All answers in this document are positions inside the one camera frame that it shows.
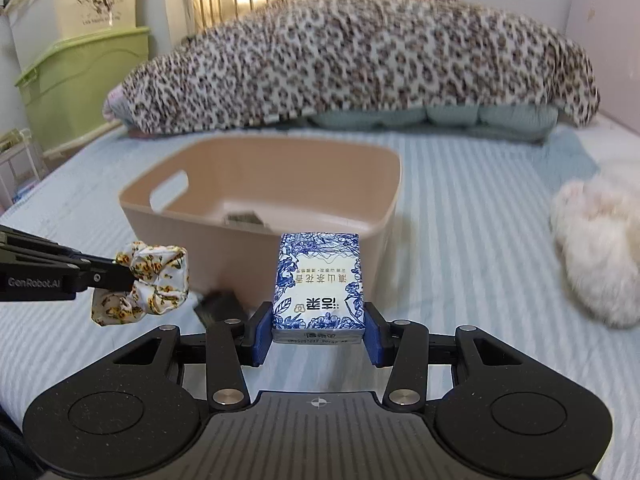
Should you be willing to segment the floral yellow white scrunchie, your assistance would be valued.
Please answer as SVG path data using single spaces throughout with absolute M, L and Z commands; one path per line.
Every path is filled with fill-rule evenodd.
M 181 307 L 189 296 L 189 256 L 175 245 L 128 244 L 115 263 L 131 273 L 131 285 L 122 292 L 96 289 L 91 319 L 99 326 L 137 323 L 147 315 L 160 316 Z

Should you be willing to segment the blue white tissue pack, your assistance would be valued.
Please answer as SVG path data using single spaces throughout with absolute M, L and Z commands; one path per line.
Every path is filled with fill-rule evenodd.
M 284 233 L 272 300 L 279 344 L 358 344 L 364 334 L 359 236 Z

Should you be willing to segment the green foil candy wrapper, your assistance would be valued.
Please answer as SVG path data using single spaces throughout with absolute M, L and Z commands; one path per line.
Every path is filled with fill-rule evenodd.
M 225 224 L 242 224 L 242 226 L 265 226 L 265 222 L 259 218 L 255 211 L 235 211 L 224 216 Z

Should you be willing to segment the small black packet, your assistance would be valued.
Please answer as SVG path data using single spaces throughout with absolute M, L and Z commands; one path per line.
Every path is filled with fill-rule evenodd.
M 235 326 L 248 320 L 239 299 L 229 289 L 210 292 L 194 307 L 194 312 L 206 330 L 216 323 Z

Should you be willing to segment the light blue striped bedspread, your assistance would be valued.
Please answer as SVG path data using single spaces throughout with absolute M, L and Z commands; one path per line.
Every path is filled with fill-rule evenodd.
M 118 203 L 146 170 L 212 134 L 93 142 L 52 172 L 1 217 L 1 223 L 82 252 L 113 257 L 135 236 Z M 609 330 L 570 296 L 549 229 L 549 205 L 563 179 L 588 179 L 594 163 L 569 128 L 543 146 L 420 133 L 338 134 L 388 146 L 402 159 L 402 181 L 374 304 L 389 318 L 410 318 L 435 333 L 473 324 L 579 382 L 612 413 L 614 436 L 597 475 L 639 479 L 639 326 Z M 201 331 L 193 296 L 162 318 L 100 327 L 91 290 L 72 302 L 1 304 L 1 406 L 21 426 L 38 394 L 158 322 Z M 388 370 L 360 346 L 271 347 L 246 370 L 258 390 L 382 393 Z

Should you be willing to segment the beige plastic basket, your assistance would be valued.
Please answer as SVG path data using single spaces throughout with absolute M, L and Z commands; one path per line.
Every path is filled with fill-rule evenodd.
M 119 203 L 138 240 L 189 256 L 190 289 L 231 289 L 245 307 L 271 299 L 280 237 L 356 233 L 363 290 L 374 296 L 401 185 L 390 148 L 306 136 L 213 136 L 131 182 Z M 265 226 L 225 224 L 252 210 Z

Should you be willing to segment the pink floral pillow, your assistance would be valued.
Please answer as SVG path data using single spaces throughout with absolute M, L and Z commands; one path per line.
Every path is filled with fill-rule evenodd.
M 108 122 L 117 120 L 127 129 L 134 128 L 134 120 L 131 117 L 129 105 L 120 84 L 108 92 L 102 106 L 102 115 Z

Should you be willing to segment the white plush toy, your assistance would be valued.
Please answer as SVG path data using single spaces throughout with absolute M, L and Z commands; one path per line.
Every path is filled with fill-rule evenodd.
M 639 189 L 609 172 L 565 182 L 550 229 L 570 291 L 613 328 L 639 324 Z

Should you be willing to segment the cream storage box with print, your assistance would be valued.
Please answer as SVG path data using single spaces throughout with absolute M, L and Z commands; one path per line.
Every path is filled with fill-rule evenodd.
M 10 0 L 4 7 L 24 70 L 60 41 L 136 26 L 137 0 Z

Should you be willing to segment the teal folded quilt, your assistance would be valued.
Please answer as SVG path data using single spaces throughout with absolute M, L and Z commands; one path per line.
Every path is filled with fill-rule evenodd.
M 326 112 L 309 116 L 306 122 L 326 130 L 424 131 L 432 128 L 491 140 L 539 143 L 548 138 L 558 118 L 558 110 L 550 105 L 439 105 L 391 112 Z

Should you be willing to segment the leopard print blanket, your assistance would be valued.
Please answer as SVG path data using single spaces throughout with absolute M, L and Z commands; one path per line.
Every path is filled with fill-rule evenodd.
M 579 44 L 461 0 L 275 1 L 140 64 L 122 98 L 147 134 L 437 105 L 551 105 L 584 126 L 600 106 Z

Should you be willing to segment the pale pink headboard panel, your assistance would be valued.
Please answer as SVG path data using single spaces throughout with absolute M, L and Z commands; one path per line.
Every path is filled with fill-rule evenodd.
M 588 53 L 600 111 L 639 130 L 639 0 L 572 0 L 566 34 Z

